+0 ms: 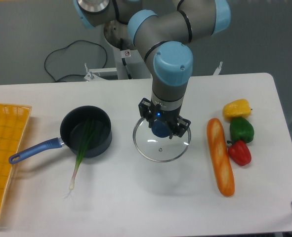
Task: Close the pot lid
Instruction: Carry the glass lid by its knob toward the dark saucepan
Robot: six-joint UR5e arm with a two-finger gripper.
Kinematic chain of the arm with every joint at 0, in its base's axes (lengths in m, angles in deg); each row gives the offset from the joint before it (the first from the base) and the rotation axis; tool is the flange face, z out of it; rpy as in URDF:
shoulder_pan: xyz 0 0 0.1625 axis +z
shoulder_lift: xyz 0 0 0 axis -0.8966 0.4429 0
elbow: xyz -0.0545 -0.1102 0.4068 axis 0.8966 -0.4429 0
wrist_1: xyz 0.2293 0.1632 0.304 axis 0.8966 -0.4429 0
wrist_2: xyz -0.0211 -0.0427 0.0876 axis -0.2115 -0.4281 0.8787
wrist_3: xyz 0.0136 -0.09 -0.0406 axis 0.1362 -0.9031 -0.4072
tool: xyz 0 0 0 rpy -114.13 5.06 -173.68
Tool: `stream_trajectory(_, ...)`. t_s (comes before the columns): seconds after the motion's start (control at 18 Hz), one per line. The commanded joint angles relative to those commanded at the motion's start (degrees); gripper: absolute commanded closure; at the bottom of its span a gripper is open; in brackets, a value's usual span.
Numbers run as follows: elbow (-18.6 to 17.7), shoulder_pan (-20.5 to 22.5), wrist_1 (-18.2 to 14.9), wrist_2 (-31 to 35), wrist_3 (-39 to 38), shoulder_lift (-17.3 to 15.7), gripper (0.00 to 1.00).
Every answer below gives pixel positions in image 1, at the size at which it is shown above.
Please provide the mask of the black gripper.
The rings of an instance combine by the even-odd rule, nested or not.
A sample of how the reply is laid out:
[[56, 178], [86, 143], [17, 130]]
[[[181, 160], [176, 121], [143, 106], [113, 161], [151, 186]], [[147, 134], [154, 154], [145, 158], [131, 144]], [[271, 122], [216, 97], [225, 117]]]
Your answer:
[[159, 121], [170, 129], [169, 139], [173, 136], [182, 137], [190, 127], [191, 121], [180, 117], [182, 99], [176, 101], [164, 101], [152, 98], [151, 101], [143, 98], [138, 104], [140, 116], [148, 122], [149, 128]]

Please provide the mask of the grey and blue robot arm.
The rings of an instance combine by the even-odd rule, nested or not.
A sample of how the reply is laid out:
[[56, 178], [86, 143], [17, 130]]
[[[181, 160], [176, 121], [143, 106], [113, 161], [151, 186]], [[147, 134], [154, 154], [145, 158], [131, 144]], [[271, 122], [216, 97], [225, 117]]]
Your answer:
[[140, 0], [76, 0], [86, 26], [111, 21], [126, 26], [131, 44], [152, 75], [151, 99], [139, 103], [140, 116], [158, 137], [182, 137], [190, 121], [180, 116], [193, 54], [188, 44], [228, 28], [231, 10], [225, 0], [176, 0], [176, 11], [158, 16]]

